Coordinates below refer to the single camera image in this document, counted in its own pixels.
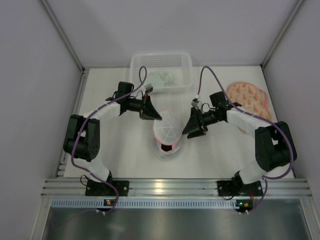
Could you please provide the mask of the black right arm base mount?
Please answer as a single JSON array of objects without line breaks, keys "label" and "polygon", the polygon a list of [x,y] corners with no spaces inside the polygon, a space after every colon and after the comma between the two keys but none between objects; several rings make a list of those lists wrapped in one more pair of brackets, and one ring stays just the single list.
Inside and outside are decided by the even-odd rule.
[{"label": "black right arm base mount", "polygon": [[259,180],[244,184],[238,172],[230,180],[219,180],[217,190],[218,196],[225,200],[231,200],[234,197],[262,197],[264,194]]}]

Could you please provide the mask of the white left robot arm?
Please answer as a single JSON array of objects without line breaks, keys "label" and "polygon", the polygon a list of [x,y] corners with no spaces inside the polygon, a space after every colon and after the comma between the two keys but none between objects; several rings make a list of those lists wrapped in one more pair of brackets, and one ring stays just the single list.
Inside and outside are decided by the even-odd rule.
[{"label": "white left robot arm", "polygon": [[101,127],[127,111],[139,113],[142,120],[162,120],[149,96],[152,91],[150,83],[134,88],[132,83],[121,81],[117,91],[101,106],[84,115],[71,115],[63,143],[64,152],[71,156],[71,164],[87,172],[95,182],[110,179],[111,171],[99,155]]}]

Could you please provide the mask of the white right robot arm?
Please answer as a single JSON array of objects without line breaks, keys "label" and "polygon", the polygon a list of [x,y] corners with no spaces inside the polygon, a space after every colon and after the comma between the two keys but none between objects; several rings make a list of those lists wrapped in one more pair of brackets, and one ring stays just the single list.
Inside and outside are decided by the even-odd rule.
[{"label": "white right robot arm", "polygon": [[235,173],[235,180],[249,185],[275,168],[285,165],[292,168],[297,152],[286,122],[272,122],[250,113],[240,103],[231,102],[222,91],[212,94],[210,100],[213,108],[206,112],[202,110],[198,96],[192,100],[190,117],[182,134],[188,139],[201,137],[206,135],[209,125],[226,122],[252,136],[255,159]]}]

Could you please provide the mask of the white mesh pink-trimmed laundry bag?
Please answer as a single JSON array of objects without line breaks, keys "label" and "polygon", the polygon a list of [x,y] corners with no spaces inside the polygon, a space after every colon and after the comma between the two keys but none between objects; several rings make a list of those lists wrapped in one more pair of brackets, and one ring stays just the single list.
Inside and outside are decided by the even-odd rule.
[{"label": "white mesh pink-trimmed laundry bag", "polygon": [[[173,112],[167,109],[161,110],[159,114],[162,120],[153,121],[154,151],[162,161],[169,161],[182,148],[183,123]],[[163,152],[161,144],[172,145],[172,152]]]}]

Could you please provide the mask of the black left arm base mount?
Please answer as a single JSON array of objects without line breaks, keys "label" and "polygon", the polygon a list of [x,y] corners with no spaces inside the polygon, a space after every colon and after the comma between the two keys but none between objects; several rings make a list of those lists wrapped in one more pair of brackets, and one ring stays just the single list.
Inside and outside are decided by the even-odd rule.
[{"label": "black left arm base mount", "polygon": [[[127,180],[113,180],[111,176],[108,177],[107,182],[110,183],[118,192],[120,197],[127,197],[129,192],[130,182]],[[116,196],[116,191],[102,182],[96,182],[89,179],[86,175],[80,177],[80,183],[85,186],[86,196]]]}]

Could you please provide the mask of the peach patterned laundry bag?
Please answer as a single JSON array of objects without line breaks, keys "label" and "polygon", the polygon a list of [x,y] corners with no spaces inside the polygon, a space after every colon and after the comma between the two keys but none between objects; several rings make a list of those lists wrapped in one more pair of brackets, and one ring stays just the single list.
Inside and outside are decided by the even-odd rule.
[{"label": "peach patterned laundry bag", "polygon": [[248,82],[234,82],[229,85],[227,95],[234,104],[241,105],[240,110],[232,108],[227,111],[228,123],[236,125],[252,137],[255,136],[255,130],[259,127],[270,126],[269,123],[252,116],[272,120],[266,92]]}]

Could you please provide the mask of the light green garment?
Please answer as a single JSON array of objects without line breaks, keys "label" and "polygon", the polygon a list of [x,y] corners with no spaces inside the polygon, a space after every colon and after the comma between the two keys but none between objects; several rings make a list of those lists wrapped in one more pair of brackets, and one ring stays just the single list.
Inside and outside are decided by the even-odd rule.
[{"label": "light green garment", "polygon": [[172,87],[177,85],[174,74],[166,71],[149,73],[145,83],[152,84],[154,88]]}]

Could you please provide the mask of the black lace bra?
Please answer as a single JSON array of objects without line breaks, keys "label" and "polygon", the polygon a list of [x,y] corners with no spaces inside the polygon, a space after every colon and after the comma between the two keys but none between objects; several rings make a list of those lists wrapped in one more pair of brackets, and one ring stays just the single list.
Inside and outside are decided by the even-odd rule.
[{"label": "black lace bra", "polygon": [[164,153],[171,153],[172,150],[173,150],[173,146],[172,146],[172,145],[161,144],[160,149],[161,149]]}]

